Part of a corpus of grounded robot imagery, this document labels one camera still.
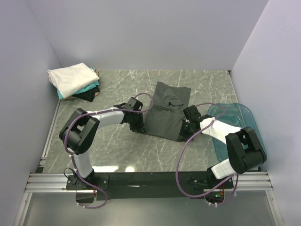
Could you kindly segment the dark grey t-shirt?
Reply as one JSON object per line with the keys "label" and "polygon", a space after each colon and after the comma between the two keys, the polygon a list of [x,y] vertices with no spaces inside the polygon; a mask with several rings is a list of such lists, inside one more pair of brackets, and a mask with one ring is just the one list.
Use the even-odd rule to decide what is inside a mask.
{"label": "dark grey t-shirt", "polygon": [[179,138],[183,110],[188,107],[191,89],[187,87],[171,87],[158,81],[153,95],[153,107],[147,112],[141,128],[130,129],[133,132],[161,137],[175,142]]}

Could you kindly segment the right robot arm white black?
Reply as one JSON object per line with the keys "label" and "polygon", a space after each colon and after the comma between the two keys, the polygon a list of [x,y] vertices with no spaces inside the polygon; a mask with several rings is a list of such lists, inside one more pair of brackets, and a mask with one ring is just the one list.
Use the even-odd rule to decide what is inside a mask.
{"label": "right robot arm white black", "polygon": [[243,174],[267,160],[255,130],[251,127],[232,126],[218,120],[226,110],[221,105],[216,106],[222,109],[222,113],[217,116],[201,115],[195,105],[185,108],[183,113],[186,119],[182,121],[179,133],[179,138],[186,141],[185,146],[200,133],[226,145],[228,158],[208,168],[205,180],[201,182],[212,188],[217,188],[226,177]]}

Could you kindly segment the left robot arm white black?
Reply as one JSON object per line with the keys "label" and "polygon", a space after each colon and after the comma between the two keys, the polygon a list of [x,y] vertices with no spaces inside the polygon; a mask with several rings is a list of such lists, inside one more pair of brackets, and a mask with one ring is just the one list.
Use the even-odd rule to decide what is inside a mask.
{"label": "left robot arm white black", "polygon": [[83,189],[95,185],[95,171],[91,165],[88,150],[100,128],[114,124],[129,124],[130,130],[145,133],[143,103],[134,97],[128,102],[114,105],[109,109],[87,112],[76,109],[59,133],[66,152],[73,164],[73,174]]}

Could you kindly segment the teal plastic bin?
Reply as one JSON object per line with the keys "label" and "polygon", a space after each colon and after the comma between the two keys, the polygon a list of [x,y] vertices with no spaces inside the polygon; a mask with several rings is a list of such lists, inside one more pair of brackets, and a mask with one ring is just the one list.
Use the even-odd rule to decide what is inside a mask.
{"label": "teal plastic bin", "polygon": [[[219,121],[229,124],[231,126],[245,128],[251,127],[254,129],[260,144],[262,145],[263,151],[266,153],[262,137],[260,135],[259,129],[255,122],[252,112],[248,107],[239,103],[232,104],[219,104],[225,109],[225,114],[218,118]],[[216,157],[219,162],[226,160],[228,158],[228,151],[226,144],[222,141],[219,141],[216,138],[213,138],[214,150]]]}

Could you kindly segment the black folded t-shirt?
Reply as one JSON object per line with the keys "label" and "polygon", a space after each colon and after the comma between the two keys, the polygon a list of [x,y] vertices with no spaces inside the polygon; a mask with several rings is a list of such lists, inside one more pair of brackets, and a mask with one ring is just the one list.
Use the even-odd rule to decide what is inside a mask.
{"label": "black folded t-shirt", "polygon": [[79,99],[83,99],[83,100],[92,102],[94,100],[95,96],[99,95],[99,93],[100,93],[99,87],[96,86],[86,92],[74,94],[74,95],[72,95],[72,97],[76,97]]}

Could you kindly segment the beige patterned folded cloth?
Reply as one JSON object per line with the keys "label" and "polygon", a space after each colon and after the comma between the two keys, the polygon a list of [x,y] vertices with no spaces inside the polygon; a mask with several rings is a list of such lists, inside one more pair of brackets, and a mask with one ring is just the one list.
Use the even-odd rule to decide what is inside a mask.
{"label": "beige patterned folded cloth", "polygon": [[90,68],[97,76],[99,76],[99,71],[96,68]]}

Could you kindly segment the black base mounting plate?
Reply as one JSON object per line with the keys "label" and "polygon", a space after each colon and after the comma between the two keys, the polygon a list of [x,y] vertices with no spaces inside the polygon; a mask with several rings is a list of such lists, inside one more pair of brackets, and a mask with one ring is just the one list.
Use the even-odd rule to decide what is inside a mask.
{"label": "black base mounting plate", "polygon": [[[212,173],[184,171],[178,173],[181,188],[198,195],[222,182]],[[87,180],[108,194],[108,199],[183,197],[174,172],[110,172],[95,173]]]}

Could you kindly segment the teal folded t-shirt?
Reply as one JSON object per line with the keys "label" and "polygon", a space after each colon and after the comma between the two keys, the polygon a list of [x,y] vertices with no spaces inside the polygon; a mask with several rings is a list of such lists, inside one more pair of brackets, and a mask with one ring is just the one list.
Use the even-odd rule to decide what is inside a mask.
{"label": "teal folded t-shirt", "polygon": [[[71,96],[87,92],[87,91],[89,91],[89,90],[91,90],[91,89],[93,89],[95,87],[98,87],[99,85],[100,85],[99,81],[95,81],[95,82],[93,82],[93,83],[85,86],[84,88],[78,90],[77,92],[75,92]],[[63,97],[63,95],[61,94],[61,92],[59,90],[57,90],[57,94],[58,94],[59,100],[65,99],[65,97]]]}

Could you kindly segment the white folded t-shirt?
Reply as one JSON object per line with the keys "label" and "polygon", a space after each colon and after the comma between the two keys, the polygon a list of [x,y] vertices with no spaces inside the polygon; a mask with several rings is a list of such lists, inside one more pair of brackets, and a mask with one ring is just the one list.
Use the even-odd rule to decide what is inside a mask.
{"label": "white folded t-shirt", "polygon": [[99,77],[84,63],[48,70],[49,81],[67,98]]}

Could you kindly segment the aluminium rail frame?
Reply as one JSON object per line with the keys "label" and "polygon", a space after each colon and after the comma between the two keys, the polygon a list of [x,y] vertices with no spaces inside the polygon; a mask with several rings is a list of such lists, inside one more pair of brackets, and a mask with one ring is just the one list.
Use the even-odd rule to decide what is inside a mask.
{"label": "aluminium rail frame", "polygon": [[[22,226],[33,193],[60,193],[66,192],[67,178],[62,173],[31,173],[26,183],[24,195],[14,221],[15,226]],[[277,226],[283,226],[279,206],[273,192],[269,175],[264,172],[247,172],[239,176],[238,191],[265,191],[269,206]]]}

